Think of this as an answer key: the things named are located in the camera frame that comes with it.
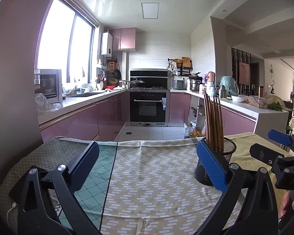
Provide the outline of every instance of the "ceiling light panel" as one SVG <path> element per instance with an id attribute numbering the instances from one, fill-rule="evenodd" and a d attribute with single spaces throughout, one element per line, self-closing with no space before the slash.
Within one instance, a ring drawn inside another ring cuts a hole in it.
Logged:
<path id="1" fill-rule="evenodd" d="M 158 19 L 159 3 L 141 3 L 143 19 Z"/>

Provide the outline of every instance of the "upper cabinet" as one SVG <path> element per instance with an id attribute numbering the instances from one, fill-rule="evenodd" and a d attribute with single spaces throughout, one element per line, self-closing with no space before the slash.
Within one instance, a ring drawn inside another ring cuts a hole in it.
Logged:
<path id="1" fill-rule="evenodd" d="M 112 35 L 112 51 L 121 49 L 121 31 L 122 29 L 110 30 L 109 33 Z"/>
<path id="2" fill-rule="evenodd" d="M 136 48 L 136 28 L 110 30 L 113 37 L 112 50 L 131 51 Z"/>

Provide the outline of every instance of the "oven handle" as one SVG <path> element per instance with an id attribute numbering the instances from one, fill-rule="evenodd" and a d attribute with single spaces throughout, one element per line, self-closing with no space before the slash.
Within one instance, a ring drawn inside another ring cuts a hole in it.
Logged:
<path id="1" fill-rule="evenodd" d="M 162 100 L 134 100 L 134 101 L 143 101 L 143 102 L 162 102 Z"/>

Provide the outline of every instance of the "human hand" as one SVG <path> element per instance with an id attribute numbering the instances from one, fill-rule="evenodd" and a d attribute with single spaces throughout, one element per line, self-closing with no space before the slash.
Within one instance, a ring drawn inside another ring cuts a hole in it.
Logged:
<path id="1" fill-rule="evenodd" d="M 291 198 L 289 195 L 289 191 L 287 191 L 282 197 L 282 202 L 279 209 L 279 219 L 281 219 L 285 215 L 285 213 L 287 212 L 287 207 L 290 203 L 291 203 Z"/>

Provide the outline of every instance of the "chopsticks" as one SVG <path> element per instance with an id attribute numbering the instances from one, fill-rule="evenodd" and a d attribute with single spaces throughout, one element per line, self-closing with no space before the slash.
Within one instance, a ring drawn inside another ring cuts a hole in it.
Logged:
<path id="1" fill-rule="evenodd" d="M 216 152 L 223 152 L 223 120 L 220 99 L 204 95 L 206 113 L 206 139 L 207 144 Z"/>

